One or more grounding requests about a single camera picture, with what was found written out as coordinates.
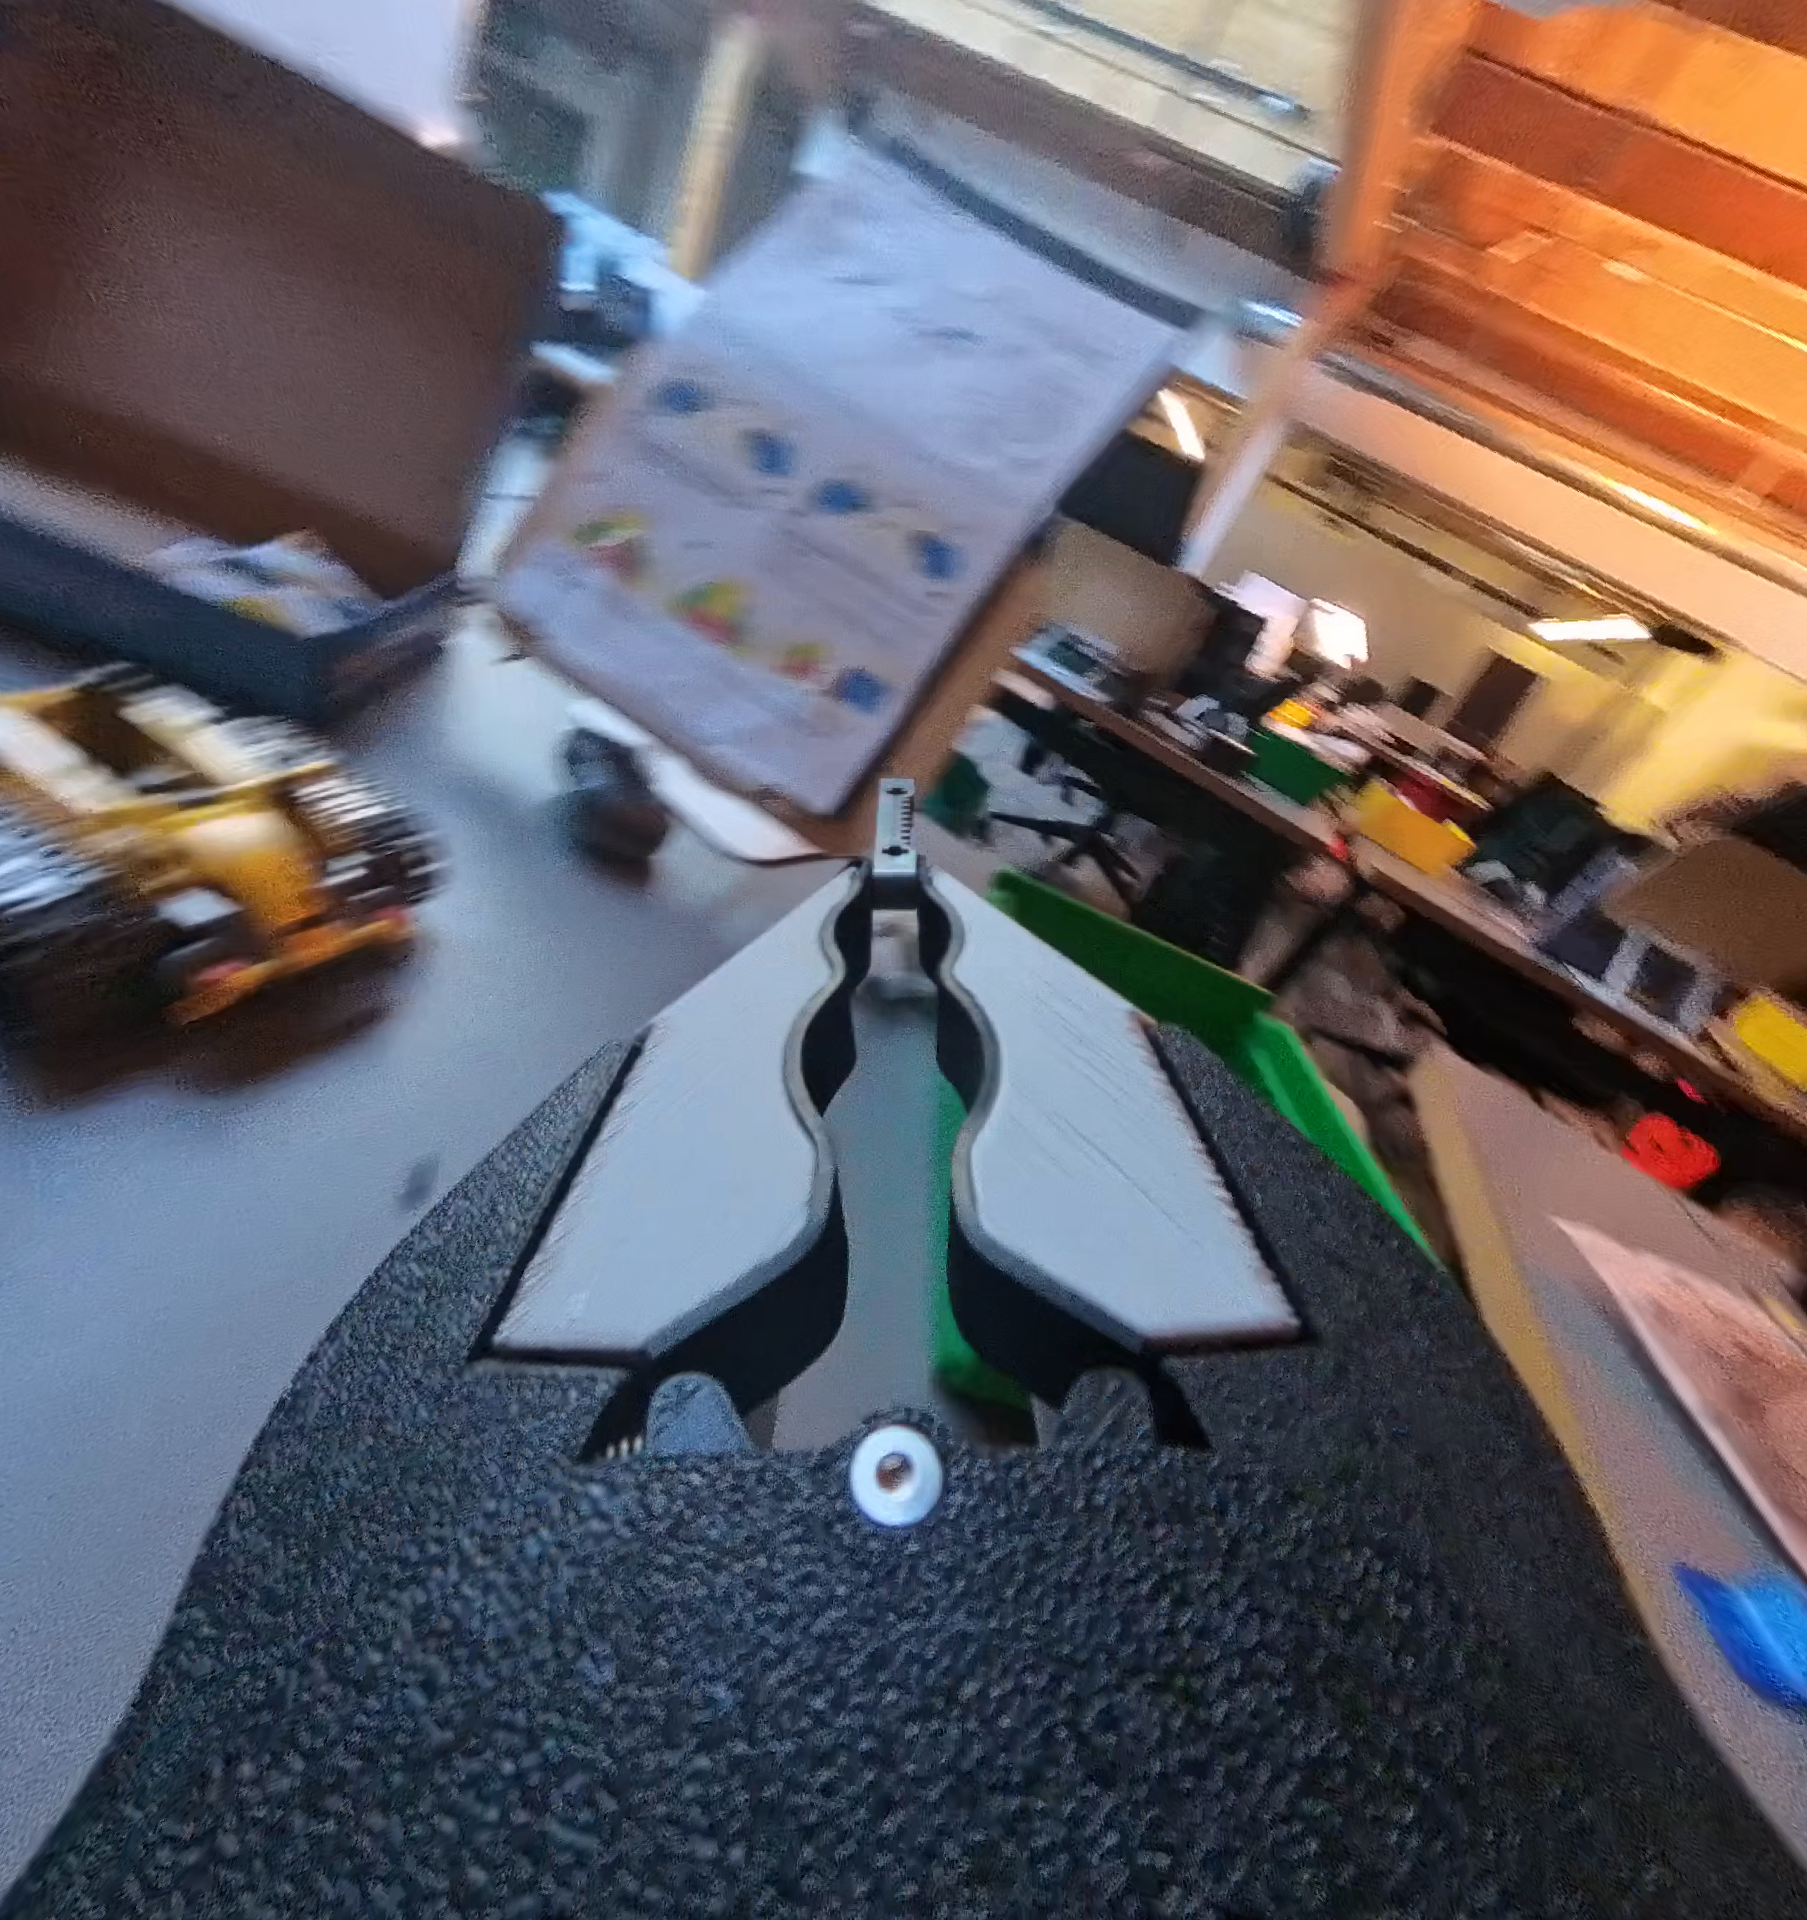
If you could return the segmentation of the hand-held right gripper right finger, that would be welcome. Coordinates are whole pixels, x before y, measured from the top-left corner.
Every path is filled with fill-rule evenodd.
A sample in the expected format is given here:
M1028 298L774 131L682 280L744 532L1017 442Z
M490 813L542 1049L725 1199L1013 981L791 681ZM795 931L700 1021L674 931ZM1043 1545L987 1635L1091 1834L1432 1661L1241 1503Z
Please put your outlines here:
M1095 1374L1163 1393L1172 1358L1308 1331L1159 1021L933 868L922 963L964 1104L951 1162L951 1306L990 1367L1061 1409Z

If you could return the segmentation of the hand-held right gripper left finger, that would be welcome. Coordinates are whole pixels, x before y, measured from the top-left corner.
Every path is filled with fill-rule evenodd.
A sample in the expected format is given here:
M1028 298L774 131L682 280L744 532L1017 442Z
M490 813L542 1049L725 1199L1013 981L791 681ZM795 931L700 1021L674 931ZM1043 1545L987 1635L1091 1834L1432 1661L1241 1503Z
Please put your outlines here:
M482 1354L678 1374L743 1412L835 1341L847 1225L829 1104L858 1062L863 868L652 1018L556 1179Z

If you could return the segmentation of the dark grey toothed toy rack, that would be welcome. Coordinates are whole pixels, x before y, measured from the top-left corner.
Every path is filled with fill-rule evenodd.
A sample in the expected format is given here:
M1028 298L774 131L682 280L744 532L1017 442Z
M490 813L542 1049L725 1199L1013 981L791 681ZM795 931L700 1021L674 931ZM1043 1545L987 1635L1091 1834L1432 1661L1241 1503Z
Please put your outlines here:
M876 784L868 897L880 912L914 912L921 896L922 859L917 850L917 789L910 776L884 776Z

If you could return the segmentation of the yellow toy tracked robot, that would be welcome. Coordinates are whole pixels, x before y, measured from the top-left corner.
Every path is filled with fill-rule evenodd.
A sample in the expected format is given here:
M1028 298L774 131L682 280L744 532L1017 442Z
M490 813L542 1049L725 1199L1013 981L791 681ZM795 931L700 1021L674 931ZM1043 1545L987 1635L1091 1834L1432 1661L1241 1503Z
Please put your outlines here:
M22 1044L217 1018L399 952L436 837L284 716L136 664L0 691L0 1025Z

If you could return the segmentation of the grey desk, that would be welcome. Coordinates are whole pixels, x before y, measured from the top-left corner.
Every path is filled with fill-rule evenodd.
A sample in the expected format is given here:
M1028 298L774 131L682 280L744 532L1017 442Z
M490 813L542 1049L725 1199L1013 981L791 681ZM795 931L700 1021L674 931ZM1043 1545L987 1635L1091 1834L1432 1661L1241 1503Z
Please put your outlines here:
M1065 1917L1128 1787L1017 1607L1017 1493L914 1380L939 992L863 935L835 1341L703 1374L483 1331L655 1015L854 849L589 876L572 697L460 640L368 758L450 837L424 949L66 1089L0 1069L0 1915ZM420 1210L397 1196L436 1157ZM910 1271L876 1271L910 1261Z

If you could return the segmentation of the green plastic bin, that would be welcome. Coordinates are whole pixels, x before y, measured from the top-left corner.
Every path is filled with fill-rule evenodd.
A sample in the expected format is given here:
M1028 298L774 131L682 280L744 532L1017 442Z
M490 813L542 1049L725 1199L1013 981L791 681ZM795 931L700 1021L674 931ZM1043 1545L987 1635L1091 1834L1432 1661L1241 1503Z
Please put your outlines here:
M1127 996L1139 1012L1204 1040L1216 1059L1362 1187L1425 1257L1437 1257L1370 1151L1355 1104L1329 1085L1297 1029L1274 1015L1273 992L1012 868L990 879L983 897L1111 992Z

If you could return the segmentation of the grey brick battery block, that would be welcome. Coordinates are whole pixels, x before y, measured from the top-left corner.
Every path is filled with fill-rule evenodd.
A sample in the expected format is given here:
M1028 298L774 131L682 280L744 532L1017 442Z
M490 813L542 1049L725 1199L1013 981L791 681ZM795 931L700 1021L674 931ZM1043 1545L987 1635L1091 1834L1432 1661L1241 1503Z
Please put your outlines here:
M575 849L609 868L652 865L674 832L674 816L655 790L642 756L615 736L576 725L560 743L560 772Z

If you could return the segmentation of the yellow storage bin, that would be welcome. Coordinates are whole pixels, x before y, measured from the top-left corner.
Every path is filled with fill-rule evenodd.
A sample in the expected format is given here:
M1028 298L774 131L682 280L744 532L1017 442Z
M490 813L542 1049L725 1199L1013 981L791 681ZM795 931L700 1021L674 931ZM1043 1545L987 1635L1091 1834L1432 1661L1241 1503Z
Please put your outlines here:
M1474 850L1472 834L1411 805L1399 789L1367 780L1345 809L1345 832L1421 876L1458 871Z

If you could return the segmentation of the grey topped back table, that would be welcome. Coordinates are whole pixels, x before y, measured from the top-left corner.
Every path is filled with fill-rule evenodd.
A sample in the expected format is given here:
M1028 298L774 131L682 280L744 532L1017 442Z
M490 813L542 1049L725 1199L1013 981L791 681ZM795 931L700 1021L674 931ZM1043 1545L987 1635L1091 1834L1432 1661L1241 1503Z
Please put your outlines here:
M1564 1441L1690 1703L1807 1850L1807 1710L1764 1700L1734 1673L1672 1569L1807 1580L1551 1218L1588 1221L1701 1276L1755 1291L1807 1337L1794 1268L1447 1049L1422 1054L1410 1085L1474 1306Z

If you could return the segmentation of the printed paper sheet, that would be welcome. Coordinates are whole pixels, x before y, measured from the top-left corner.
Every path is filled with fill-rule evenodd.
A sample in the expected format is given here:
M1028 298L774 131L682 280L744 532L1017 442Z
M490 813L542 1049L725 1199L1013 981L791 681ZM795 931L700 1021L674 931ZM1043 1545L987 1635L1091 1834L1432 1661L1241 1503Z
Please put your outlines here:
M1807 1580L1807 1337L1760 1293L1557 1213L1627 1331Z

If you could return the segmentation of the bag of toy parts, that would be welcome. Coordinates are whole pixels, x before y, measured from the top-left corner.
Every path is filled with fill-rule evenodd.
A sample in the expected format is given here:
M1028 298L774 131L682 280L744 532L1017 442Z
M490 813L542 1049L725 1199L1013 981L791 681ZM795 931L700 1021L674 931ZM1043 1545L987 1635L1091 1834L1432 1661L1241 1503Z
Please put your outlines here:
M189 534L149 551L144 569L207 603L303 640L351 629L384 606L314 532L258 544Z

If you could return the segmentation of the small blue cube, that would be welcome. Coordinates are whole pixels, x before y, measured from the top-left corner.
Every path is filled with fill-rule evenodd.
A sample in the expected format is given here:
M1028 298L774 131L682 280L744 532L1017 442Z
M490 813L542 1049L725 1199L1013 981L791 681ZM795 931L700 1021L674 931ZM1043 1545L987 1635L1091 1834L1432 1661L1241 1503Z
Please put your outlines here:
M1672 1575L1735 1676L1807 1710L1807 1585L1783 1571L1720 1575L1697 1564L1676 1564Z

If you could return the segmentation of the dark blue cardboard kit box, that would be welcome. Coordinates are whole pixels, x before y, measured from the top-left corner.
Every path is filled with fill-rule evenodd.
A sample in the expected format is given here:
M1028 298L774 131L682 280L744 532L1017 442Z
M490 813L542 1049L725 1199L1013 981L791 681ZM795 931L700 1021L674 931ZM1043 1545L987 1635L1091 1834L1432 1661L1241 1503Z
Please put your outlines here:
M0 2L0 626L325 721L436 642L556 213L169 2ZM320 539L300 637L24 510Z

